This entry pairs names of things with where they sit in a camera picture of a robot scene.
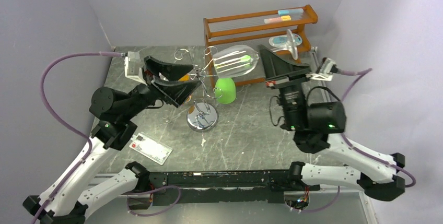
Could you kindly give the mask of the green plastic wine glass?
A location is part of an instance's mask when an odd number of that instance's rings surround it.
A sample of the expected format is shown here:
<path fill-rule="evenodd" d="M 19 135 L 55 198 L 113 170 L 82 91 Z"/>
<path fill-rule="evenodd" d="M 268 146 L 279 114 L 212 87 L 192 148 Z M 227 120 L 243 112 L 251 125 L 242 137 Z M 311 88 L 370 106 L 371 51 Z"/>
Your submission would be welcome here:
<path fill-rule="evenodd" d="M 252 67 L 252 57 L 248 54 L 222 56 L 214 62 L 218 80 L 215 85 L 215 96 L 219 103 L 229 104 L 236 98 L 234 78 L 243 76 Z"/>

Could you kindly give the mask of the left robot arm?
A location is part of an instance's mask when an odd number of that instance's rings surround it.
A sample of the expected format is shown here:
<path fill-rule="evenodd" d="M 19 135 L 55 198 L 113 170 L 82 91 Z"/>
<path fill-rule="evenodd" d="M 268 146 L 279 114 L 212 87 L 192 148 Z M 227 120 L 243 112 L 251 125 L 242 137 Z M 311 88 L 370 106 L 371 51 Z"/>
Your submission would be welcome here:
<path fill-rule="evenodd" d="M 89 111 L 98 120 L 90 135 L 81 133 L 86 144 L 63 174 L 44 192 L 30 195 L 23 207 L 40 223 L 84 223 L 109 201 L 122 194 L 151 194 L 156 191 L 150 172 L 133 161 L 113 178 L 92 188 L 89 182 L 105 161 L 117 155 L 136 131 L 132 119 L 140 112 L 155 109 L 156 102 L 181 106 L 200 85 L 197 80 L 182 81 L 193 70 L 191 64 L 166 63 L 136 52 L 104 56 L 124 59 L 124 73 L 138 84 L 130 92 L 98 88 Z"/>

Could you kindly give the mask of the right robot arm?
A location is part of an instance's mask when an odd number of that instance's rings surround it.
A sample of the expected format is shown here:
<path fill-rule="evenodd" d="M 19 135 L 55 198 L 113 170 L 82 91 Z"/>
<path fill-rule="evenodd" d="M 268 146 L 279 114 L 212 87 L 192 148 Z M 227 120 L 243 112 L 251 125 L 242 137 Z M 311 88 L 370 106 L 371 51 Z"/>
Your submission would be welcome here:
<path fill-rule="evenodd" d="M 344 186 L 366 196 L 390 202 L 405 192 L 406 181 L 399 176 L 405 165 L 400 153 L 386 155 L 348 139 L 344 132 L 346 114 L 342 100 L 311 103 L 303 85 L 311 77 L 307 64 L 292 64 L 269 48 L 259 45 L 259 55 L 268 88 L 278 90 L 277 104 L 283 115 L 277 126 L 294 133 L 297 148 L 308 154 L 330 155 L 341 166 L 319 166 L 294 161 L 286 186 L 293 190 L 320 184 Z"/>

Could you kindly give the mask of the clear wine glass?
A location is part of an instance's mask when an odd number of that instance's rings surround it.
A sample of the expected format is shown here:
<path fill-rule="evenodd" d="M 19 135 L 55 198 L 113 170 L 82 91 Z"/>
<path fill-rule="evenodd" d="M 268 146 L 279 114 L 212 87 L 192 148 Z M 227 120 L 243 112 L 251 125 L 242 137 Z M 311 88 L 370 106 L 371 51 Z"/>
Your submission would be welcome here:
<path fill-rule="evenodd" d="M 288 29 L 288 30 L 286 30 L 285 35 L 287 35 L 287 42 L 285 44 L 282 44 L 277 47 L 271 46 L 271 50 L 274 53 L 279 52 L 279 51 L 289 51 L 290 54 L 292 55 L 293 59 L 298 60 L 298 49 L 297 49 L 298 46 L 296 46 L 296 44 L 295 44 L 295 39 L 294 39 L 293 33 Z M 260 54 L 259 54 L 259 51 L 253 49 L 252 47 L 250 47 L 248 45 L 234 45 L 234 46 L 230 46 L 224 50 L 216 52 L 212 57 L 213 65 L 214 65 L 216 58 L 218 58 L 218 57 L 231 56 L 231 55 L 241 55 L 241 54 L 248 54 L 252 57 L 252 67 L 250 68 L 250 71 L 248 72 L 248 73 L 250 73 L 251 71 L 253 71 L 256 68 L 256 66 L 260 60 Z"/>

